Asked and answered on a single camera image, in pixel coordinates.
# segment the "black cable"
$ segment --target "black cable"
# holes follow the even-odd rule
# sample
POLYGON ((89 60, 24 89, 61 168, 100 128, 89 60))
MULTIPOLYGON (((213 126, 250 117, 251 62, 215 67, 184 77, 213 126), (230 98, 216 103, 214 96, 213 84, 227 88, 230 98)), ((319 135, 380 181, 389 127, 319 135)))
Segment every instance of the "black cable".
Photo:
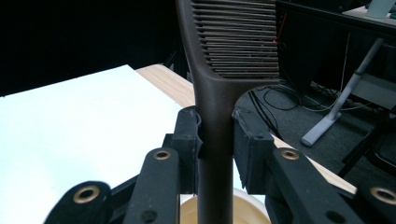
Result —
POLYGON ((271 116, 273 117, 276 125, 268 118, 268 115, 265 113, 265 111, 262 108, 262 102, 260 101, 259 97, 256 95, 254 91, 249 91, 248 96, 250 97, 250 101, 253 103, 256 111, 258 112, 259 116, 262 118, 262 120, 267 124, 268 128, 278 137, 280 140, 283 141, 282 136, 280 135, 279 131, 277 130, 277 123, 274 115, 269 111, 271 116))
POLYGON ((319 103, 316 100, 307 97, 308 100, 310 100, 311 102, 315 102, 316 104, 315 105, 305 104, 306 101, 303 102, 303 100, 301 100, 300 105, 302 105, 302 106, 304 106, 306 108, 315 108, 315 107, 318 107, 318 106, 328 107, 328 105, 325 105, 325 103, 330 101, 330 100, 335 101, 335 99, 337 98, 337 91, 333 91, 333 90, 331 90, 329 88, 324 88, 324 87, 321 87, 321 86, 317 85, 316 87, 311 86, 311 90, 322 94, 323 96, 325 96, 325 99, 322 100, 319 103))
MULTIPOLYGON (((284 73, 285 75, 286 75, 286 77, 289 77, 289 75, 288 75, 288 72, 283 68, 283 66, 279 66, 279 69, 280 69, 280 71, 282 72, 282 73, 284 73)), ((326 102, 326 101, 328 101, 328 100, 325 100, 325 101, 323 101, 322 103, 318 103, 317 105, 306 105, 305 104, 305 102, 303 101, 303 99, 300 97, 300 96, 298 96, 297 94, 295 94, 295 98, 297 99, 297 103, 296 104, 298 104, 298 105, 300 105, 300 106, 303 106, 303 107, 317 107, 317 106, 323 106, 323 104, 326 102)))
POLYGON ((269 106, 271 106, 271 107, 273 107, 275 109, 278 109, 278 110, 288 111, 288 110, 294 109, 295 107, 297 107, 297 105, 299 105, 300 100, 299 100, 299 97, 296 94, 292 94, 291 92, 288 92, 285 89, 282 89, 280 87, 272 87, 272 86, 271 87, 265 87, 265 88, 263 88, 263 89, 261 89, 259 91, 265 91, 267 89, 269 89, 269 90, 264 93, 264 95, 262 96, 262 99, 269 106), (277 91, 277 92, 281 92, 281 93, 285 94, 287 97, 289 97, 294 102, 294 105, 292 107, 289 107, 289 108, 281 108, 281 107, 278 107, 276 105, 271 104, 267 100, 267 94, 268 94, 268 92, 271 92, 271 91, 277 91))

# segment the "wooden table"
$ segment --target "wooden table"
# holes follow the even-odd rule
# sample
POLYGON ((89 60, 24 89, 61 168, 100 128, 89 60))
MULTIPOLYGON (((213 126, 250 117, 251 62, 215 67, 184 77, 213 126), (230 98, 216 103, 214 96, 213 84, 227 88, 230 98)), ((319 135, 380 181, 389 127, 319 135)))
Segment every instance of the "wooden table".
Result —
MULTIPOLYGON (((192 84, 165 66, 155 64, 137 69, 136 72, 151 82, 159 90, 163 91, 167 96, 169 96, 182 107, 195 105, 192 84)), ((277 147, 291 147, 275 136, 274 139, 277 147)), ((329 183, 350 193, 356 192, 356 188, 346 182, 343 178, 329 171, 319 163, 313 160, 311 160, 311 162, 329 183)))

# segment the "white table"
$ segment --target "white table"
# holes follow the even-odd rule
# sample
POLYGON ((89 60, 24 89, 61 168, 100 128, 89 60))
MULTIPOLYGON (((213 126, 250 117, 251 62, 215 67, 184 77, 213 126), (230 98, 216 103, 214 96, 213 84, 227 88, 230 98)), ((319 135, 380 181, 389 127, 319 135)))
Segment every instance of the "white table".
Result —
POLYGON ((385 24, 389 24, 389 25, 396 25, 396 20, 389 18, 390 13, 387 14, 387 17, 385 19, 375 19, 375 18, 367 17, 366 12, 367 12, 366 7, 357 7, 357 8, 353 8, 351 10, 345 11, 345 12, 343 12, 343 14, 361 18, 361 19, 365 19, 365 20, 369 20, 369 21, 378 21, 378 22, 383 22, 385 24))
POLYGON ((43 223, 76 184, 137 175, 179 109, 129 66, 0 98, 0 223, 43 223))

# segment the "metal grommet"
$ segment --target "metal grommet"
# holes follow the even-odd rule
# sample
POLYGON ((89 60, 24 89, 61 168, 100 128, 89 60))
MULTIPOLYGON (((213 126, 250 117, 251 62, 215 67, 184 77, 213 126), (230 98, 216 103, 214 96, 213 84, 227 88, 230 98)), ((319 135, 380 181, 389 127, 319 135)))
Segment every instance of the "metal grommet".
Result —
POLYGON ((326 217, 332 222, 332 223, 346 223, 347 220, 346 218, 341 215, 340 213, 336 211, 328 211, 326 213, 326 217))
POLYGON ((379 201, 396 205, 396 193, 389 190, 383 189, 379 187, 372 187, 370 192, 375 196, 379 201))
POLYGON ((75 203, 88 203, 94 200, 99 195, 99 192, 99 188, 95 185, 81 188, 75 193, 73 201, 75 203))
POLYGON ((154 159, 163 161, 171 157, 171 153, 165 150, 158 151, 154 153, 154 159))
POLYGON ((280 155, 282 155, 284 158, 288 159, 288 160, 297 160, 300 155, 294 151, 291 150, 283 150, 280 152, 280 155))
POLYGON ((143 223, 153 223, 156 219, 157 219, 157 217, 158 217, 158 215, 157 215, 157 213, 155 212, 155 211, 153 211, 153 210, 148 210, 148 211, 145 211, 145 212, 143 212, 141 215, 140 215, 140 220, 143 222, 143 223))

